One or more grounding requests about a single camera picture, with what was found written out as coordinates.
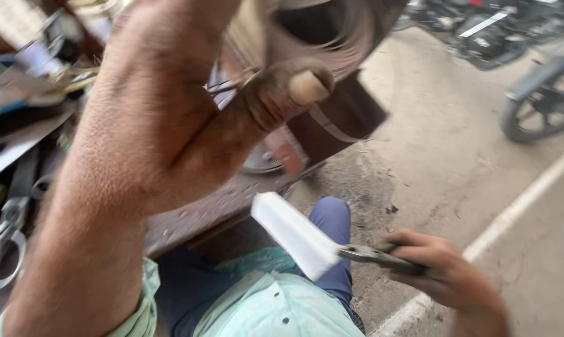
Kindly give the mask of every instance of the fingernail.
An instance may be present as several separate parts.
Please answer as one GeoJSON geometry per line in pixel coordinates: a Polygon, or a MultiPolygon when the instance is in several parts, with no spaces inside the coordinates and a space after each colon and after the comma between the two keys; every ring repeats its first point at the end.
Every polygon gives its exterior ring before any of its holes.
{"type": "Polygon", "coordinates": [[[330,92],[310,70],[294,75],[288,83],[290,98],[299,105],[308,105],[327,98],[330,92]]]}

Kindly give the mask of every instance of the shirt sleeve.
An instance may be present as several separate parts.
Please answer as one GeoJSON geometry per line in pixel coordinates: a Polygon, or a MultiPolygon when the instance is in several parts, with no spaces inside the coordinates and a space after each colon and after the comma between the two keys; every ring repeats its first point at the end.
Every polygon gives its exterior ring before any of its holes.
{"type": "MultiPolygon", "coordinates": [[[[108,337],[152,337],[157,326],[157,305],[155,292],[159,288],[157,263],[148,258],[142,262],[142,292],[138,309],[122,325],[115,328],[108,337]]],[[[0,337],[3,337],[3,319],[0,316],[0,337]]]]}

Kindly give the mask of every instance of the light green shirt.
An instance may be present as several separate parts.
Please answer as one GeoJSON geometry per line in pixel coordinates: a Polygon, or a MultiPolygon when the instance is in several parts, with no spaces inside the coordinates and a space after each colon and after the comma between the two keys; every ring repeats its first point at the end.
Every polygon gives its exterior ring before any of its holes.
{"type": "MultiPolygon", "coordinates": [[[[151,337],[157,311],[157,265],[146,259],[138,310],[112,337],[151,337]]],[[[0,337],[3,315],[0,317],[0,337]]],[[[242,336],[363,337],[340,301],[300,276],[254,272],[224,293],[195,329],[193,337],[242,336]]]]}

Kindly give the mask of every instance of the dirty hand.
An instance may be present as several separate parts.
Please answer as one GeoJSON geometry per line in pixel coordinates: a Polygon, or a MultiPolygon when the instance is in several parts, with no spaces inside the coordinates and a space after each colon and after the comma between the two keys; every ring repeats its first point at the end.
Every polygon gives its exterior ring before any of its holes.
{"type": "Polygon", "coordinates": [[[436,302],[457,310],[504,311],[502,298],[485,276],[448,241],[412,230],[392,232],[386,240],[402,245],[392,255],[429,268],[424,276],[393,272],[392,280],[415,287],[436,302]]]}
{"type": "Polygon", "coordinates": [[[143,218],[200,199],[287,119],[333,90],[312,61],[273,66],[219,111],[203,88],[240,0],[140,0],[118,18],[55,191],[143,218]]]}

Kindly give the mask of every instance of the pliers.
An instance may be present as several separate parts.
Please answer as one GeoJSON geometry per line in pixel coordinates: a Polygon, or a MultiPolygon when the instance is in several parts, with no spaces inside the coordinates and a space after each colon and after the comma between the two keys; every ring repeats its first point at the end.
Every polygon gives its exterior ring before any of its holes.
{"type": "Polygon", "coordinates": [[[425,274],[427,267],[392,256],[390,253],[397,247],[398,245],[389,242],[383,243],[379,249],[361,245],[342,245],[338,256],[355,262],[373,262],[382,268],[408,275],[425,274]]]}

